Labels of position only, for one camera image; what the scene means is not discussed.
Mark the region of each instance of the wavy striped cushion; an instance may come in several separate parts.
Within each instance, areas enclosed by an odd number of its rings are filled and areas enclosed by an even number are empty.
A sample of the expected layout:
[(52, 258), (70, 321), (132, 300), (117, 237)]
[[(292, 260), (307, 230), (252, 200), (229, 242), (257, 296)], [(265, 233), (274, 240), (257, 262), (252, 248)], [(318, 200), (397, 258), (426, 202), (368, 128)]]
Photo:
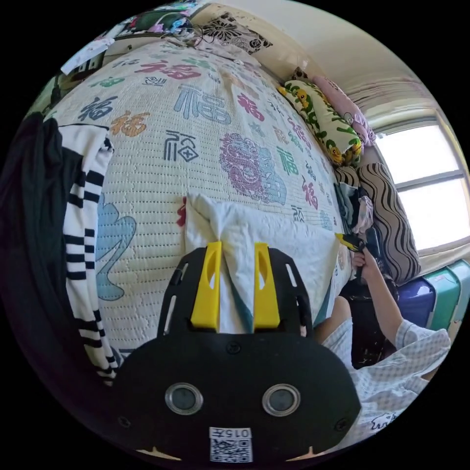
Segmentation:
[(361, 166), (357, 174), (374, 204), (374, 225), (392, 279), (399, 285), (404, 284), (420, 273), (421, 264), (392, 177), (380, 163)]
[(335, 168), (334, 174), (339, 183), (346, 183), (348, 186), (357, 188), (359, 186), (359, 177), (352, 166), (340, 166)]

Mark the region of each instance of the window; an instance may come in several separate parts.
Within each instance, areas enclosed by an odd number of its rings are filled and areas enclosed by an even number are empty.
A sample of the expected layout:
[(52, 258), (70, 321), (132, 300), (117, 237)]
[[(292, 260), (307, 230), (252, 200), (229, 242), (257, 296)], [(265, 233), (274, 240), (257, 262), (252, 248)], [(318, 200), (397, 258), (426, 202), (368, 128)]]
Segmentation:
[(376, 145), (421, 254), (469, 242), (467, 172), (438, 121), (402, 123), (376, 132)]

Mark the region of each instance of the pink pillow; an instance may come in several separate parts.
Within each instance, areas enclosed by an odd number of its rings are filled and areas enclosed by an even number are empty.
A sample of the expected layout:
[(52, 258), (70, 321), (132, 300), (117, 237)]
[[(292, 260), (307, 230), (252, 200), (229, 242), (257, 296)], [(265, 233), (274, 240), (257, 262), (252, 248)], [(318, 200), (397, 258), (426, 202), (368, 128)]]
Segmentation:
[(370, 147), (374, 145), (376, 135), (369, 127), (367, 119), (358, 106), (346, 96), (338, 85), (326, 77), (316, 76), (311, 81), (320, 88), (334, 110), (356, 131), (363, 146)]

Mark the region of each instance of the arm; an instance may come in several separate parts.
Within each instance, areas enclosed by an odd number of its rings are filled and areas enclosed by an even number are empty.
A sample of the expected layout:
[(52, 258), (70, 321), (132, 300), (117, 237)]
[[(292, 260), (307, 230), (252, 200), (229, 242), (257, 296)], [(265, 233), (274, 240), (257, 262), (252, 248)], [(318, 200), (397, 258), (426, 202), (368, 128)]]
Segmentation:
[(376, 260), (365, 248), (364, 253), (354, 255), (353, 264), (355, 267), (362, 267), (362, 277), (369, 287), (380, 330), (396, 346), (397, 331), (403, 322), (403, 317), (395, 299), (388, 290)]
[(367, 285), (380, 329), (383, 335), (396, 346), (395, 339), (403, 317), (378, 268), (377, 274), (367, 280)]
[(376, 260), (367, 248), (364, 249), (364, 253), (354, 254), (353, 265), (362, 267), (362, 277), (369, 287), (380, 330), (397, 349), (436, 334), (440, 338), (439, 342), (442, 341), (443, 344), (445, 343), (446, 346), (448, 344), (450, 347), (450, 340), (445, 329), (432, 331), (404, 320), (395, 299), (388, 290)]

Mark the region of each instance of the black floral pillow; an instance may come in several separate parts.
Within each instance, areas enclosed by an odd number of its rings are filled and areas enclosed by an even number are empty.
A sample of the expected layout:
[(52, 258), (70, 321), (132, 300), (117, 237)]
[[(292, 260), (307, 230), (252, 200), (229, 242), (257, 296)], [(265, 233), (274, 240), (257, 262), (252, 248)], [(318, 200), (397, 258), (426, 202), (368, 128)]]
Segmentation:
[(301, 82), (309, 82), (308, 75), (300, 68), (297, 67), (292, 74), (291, 80), (300, 80)]
[(241, 25), (230, 13), (220, 15), (202, 26), (201, 29), (204, 36), (213, 36), (221, 41), (234, 44), (249, 54), (254, 54), (273, 45), (256, 31)]

